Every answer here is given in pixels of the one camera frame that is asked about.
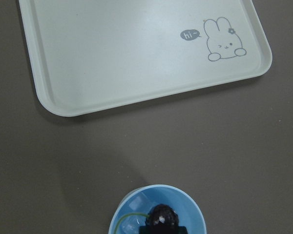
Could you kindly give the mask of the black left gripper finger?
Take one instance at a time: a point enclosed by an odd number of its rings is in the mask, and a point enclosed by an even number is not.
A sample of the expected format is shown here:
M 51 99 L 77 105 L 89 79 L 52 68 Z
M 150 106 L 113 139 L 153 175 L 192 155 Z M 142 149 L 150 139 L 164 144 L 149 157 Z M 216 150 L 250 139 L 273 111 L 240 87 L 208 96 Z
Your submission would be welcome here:
M 138 234 L 187 234 L 187 229 L 184 226 L 178 226 L 175 229 L 164 227 L 140 226 Z

